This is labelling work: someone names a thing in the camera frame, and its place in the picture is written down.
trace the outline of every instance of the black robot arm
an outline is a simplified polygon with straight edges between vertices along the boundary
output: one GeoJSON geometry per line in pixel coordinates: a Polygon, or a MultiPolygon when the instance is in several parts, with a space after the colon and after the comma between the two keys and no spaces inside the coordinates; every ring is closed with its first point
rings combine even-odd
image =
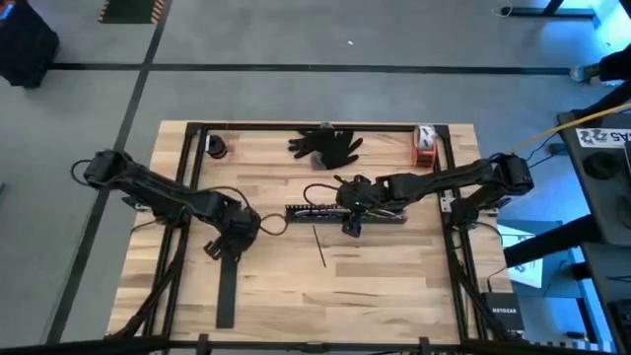
{"type": "Polygon", "coordinates": [[[352,181],[335,178],[342,182],[336,203],[351,210],[342,231],[353,237],[361,233],[362,213],[376,210],[400,213],[405,206],[427,194],[481,185],[470,196],[451,203],[451,224],[467,228],[477,220],[480,209],[496,205],[506,195],[523,195],[533,188],[526,160],[505,154],[422,176],[408,173],[377,177],[374,184],[363,176],[355,176],[352,181]]]}
{"type": "Polygon", "coordinates": [[[260,227],[260,216],[251,207],[211,189],[191,190],[135,163],[121,151],[96,154],[84,172],[94,188],[119,189],[136,202],[149,206],[161,223],[181,227],[194,216],[213,227],[220,237],[204,250],[214,259],[227,255],[238,259],[252,245],[260,227]]]}

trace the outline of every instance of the wooden tabletop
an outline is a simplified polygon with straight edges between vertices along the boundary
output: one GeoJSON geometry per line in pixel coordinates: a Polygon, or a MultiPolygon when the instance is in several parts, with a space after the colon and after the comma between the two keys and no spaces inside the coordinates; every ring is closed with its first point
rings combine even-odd
{"type": "MultiPolygon", "coordinates": [[[[186,124],[162,122],[153,171],[175,178],[186,124]]],[[[458,166],[479,158],[472,125],[451,124],[450,131],[458,166]]],[[[303,189],[310,183],[337,185],[334,174],[344,178],[362,174],[374,180],[394,173],[430,172],[410,164],[412,133],[356,132],[356,137],[364,138],[357,150],[360,159],[321,172],[311,168],[309,157],[296,160],[287,151],[287,140],[298,137],[296,132],[213,133],[224,138],[229,153],[222,160],[204,158],[199,188],[237,187],[261,216],[284,213],[285,204],[305,203],[303,189]]],[[[189,176],[190,168],[184,181],[190,181],[189,176]]],[[[462,191],[467,195],[473,190],[474,186],[462,191]]],[[[314,188],[309,196],[314,203],[328,204],[334,202],[335,191],[314,188]]],[[[403,225],[365,225],[359,239],[342,234],[340,225],[316,225],[326,268],[312,225],[291,224],[280,237],[259,232],[239,264],[233,329],[215,328],[220,262],[202,250],[218,233],[195,220],[172,338],[196,340],[199,333],[208,333],[213,340],[417,343],[419,336],[427,336],[435,344],[459,343],[438,197],[428,195],[408,206],[406,213],[408,221],[403,225]]],[[[136,225],[152,219],[151,213],[139,214],[136,225]]],[[[491,218],[482,220],[495,224],[491,218]]],[[[277,231],[282,221],[270,218],[264,227],[277,231]]],[[[120,329],[149,294],[163,229],[152,225],[131,237],[108,332],[120,329]]],[[[486,278],[505,266],[504,254],[499,237],[490,229],[480,227],[469,234],[478,284],[484,291],[486,278]]],[[[494,276],[492,284],[496,292],[512,292],[506,272],[494,276]]],[[[157,325],[162,323],[165,302],[163,297],[157,325]]],[[[471,302],[466,303],[474,333],[471,302]]]]}

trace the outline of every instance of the wooden table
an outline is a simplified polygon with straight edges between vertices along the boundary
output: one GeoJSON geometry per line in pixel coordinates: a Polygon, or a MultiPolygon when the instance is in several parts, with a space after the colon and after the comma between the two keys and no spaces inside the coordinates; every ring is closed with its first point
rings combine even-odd
{"type": "MultiPolygon", "coordinates": [[[[185,126],[182,121],[162,122],[151,161],[153,171],[175,177],[185,126]]],[[[457,166],[479,158],[471,124],[451,124],[450,132],[457,166]]],[[[357,151],[360,159],[323,172],[313,171],[308,157],[295,160],[287,151],[287,140],[297,137],[296,132],[213,133],[226,140],[229,154],[222,160],[204,158],[199,188],[237,187],[261,216],[283,213],[285,204],[305,203],[302,193],[309,183],[337,185],[333,174],[345,178],[362,174],[374,180],[394,173],[430,172],[411,167],[411,133],[357,132],[356,137],[364,138],[357,151]]],[[[467,195],[473,190],[475,186],[462,192],[467,195]]],[[[230,191],[222,192],[238,198],[230,191]]],[[[333,203],[334,193],[314,188],[310,199],[333,203]]],[[[340,225],[317,225],[326,268],[312,225],[291,224],[280,237],[259,232],[239,265],[233,329],[215,328],[220,262],[202,250],[218,234],[194,221],[172,339],[196,340],[199,333],[208,333],[210,339],[226,341],[413,344],[419,336],[427,336],[434,344],[458,344],[438,197],[428,195],[406,212],[409,219],[404,225],[365,225],[359,239],[342,234],[340,225]]],[[[139,214],[136,225],[152,219],[150,213],[139,214]]],[[[495,224],[491,218],[482,220],[495,224]]],[[[277,231],[282,221],[271,218],[264,226],[277,231]]],[[[108,332],[121,328],[149,294],[163,229],[151,225],[132,236],[108,332]]],[[[505,266],[500,240],[487,228],[470,231],[470,240],[478,284],[484,291],[486,278],[505,266]]],[[[494,276],[492,283],[496,292],[512,292],[506,272],[494,276]]],[[[158,309],[157,325],[162,322],[165,299],[158,309]]],[[[474,334],[472,306],[467,304],[469,331],[474,334]]]]}

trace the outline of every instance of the black metal frame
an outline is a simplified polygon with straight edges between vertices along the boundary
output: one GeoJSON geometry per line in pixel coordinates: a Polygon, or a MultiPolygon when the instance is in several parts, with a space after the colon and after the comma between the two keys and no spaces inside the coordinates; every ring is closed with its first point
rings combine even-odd
{"type": "MultiPolygon", "coordinates": [[[[184,142],[179,157],[175,179],[183,182],[188,162],[189,152],[195,135],[199,134],[195,157],[193,160],[192,174],[190,178],[190,188],[196,189],[199,183],[201,166],[205,156],[204,143],[209,130],[287,130],[293,131],[300,128],[317,128],[317,123],[201,123],[189,122],[186,125],[184,142]]],[[[412,132],[415,124],[338,124],[336,129],[354,131],[387,131],[387,132],[412,132]]],[[[452,147],[449,127],[446,125],[436,125],[439,135],[442,137],[447,158],[447,168],[456,166],[454,150],[452,147]]],[[[435,171],[440,170],[440,163],[435,166],[435,171]]],[[[459,197],[458,189],[452,191],[455,197],[459,197]]],[[[212,341],[208,339],[208,334],[200,334],[197,341],[174,341],[170,340],[175,317],[175,306],[179,291],[179,281],[183,272],[183,260],[188,242],[188,232],[190,220],[181,228],[179,240],[177,242],[175,256],[168,265],[170,247],[173,240],[174,228],[166,227],[163,234],[163,243],[160,248],[156,265],[156,274],[151,294],[143,303],[140,310],[134,316],[126,328],[114,335],[107,336],[101,340],[89,340],[69,343],[47,343],[45,345],[35,345],[27,347],[17,347],[0,349],[0,354],[145,354],[149,351],[163,350],[163,354],[168,354],[172,348],[197,349],[199,355],[209,355],[213,349],[241,349],[241,350],[298,350],[306,353],[322,353],[327,351],[409,351],[420,355],[432,354],[435,352],[455,354],[455,353],[475,353],[475,354],[505,354],[510,351],[512,354],[597,354],[593,351],[582,351],[565,348],[555,348],[549,346],[530,345],[522,342],[507,342],[497,340],[487,340],[487,329],[485,321],[489,325],[494,338],[498,336],[496,321],[489,308],[484,304],[475,276],[475,265],[473,262],[471,245],[467,231],[460,231],[460,242],[462,245],[463,264],[460,263],[456,255],[453,239],[454,231],[445,228],[449,223],[450,213],[441,212],[443,224],[443,236],[445,239],[446,255],[450,272],[452,291],[454,294],[454,307],[456,311],[456,325],[460,344],[453,345],[430,345],[427,337],[419,337],[416,344],[358,344],[358,343],[321,343],[321,342],[240,342],[240,341],[212,341]],[[170,286],[167,300],[165,320],[162,324],[160,335],[154,335],[156,309],[160,297],[170,286]],[[468,297],[471,298],[475,310],[475,322],[479,339],[468,336],[468,324],[466,322],[463,306],[463,298],[460,287],[464,288],[468,297]],[[145,324],[142,336],[134,336],[141,323],[145,324]]]]}
{"type": "Polygon", "coordinates": [[[501,14],[507,17],[536,17],[592,20],[596,13],[592,9],[559,9],[563,0],[550,0],[544,9],[529,7],[503,7],[501,14]]]}

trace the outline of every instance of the black glove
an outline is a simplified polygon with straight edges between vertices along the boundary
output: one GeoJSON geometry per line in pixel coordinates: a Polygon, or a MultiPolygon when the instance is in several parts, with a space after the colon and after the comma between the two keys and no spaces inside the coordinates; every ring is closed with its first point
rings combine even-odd
{"type": "Polygon", "coordinates": [[[297,152],[294,154],[296,159],[303,158],[313,151],[319,151],[335,138],[335,130],[330,125],[315,131],[300,129],[298,133],[302,134],[303,138],[290,139],[288,148],[290,152],[297,152]]]}
{"type": "Polygon", "coordinates": [[[364,140],[353,140],[352,131],[337,132],[332,140],[312,154],[312,166],[316,170],[331,170],[347,166],[359,159],[357,154],[349,156],[364,140]]]}

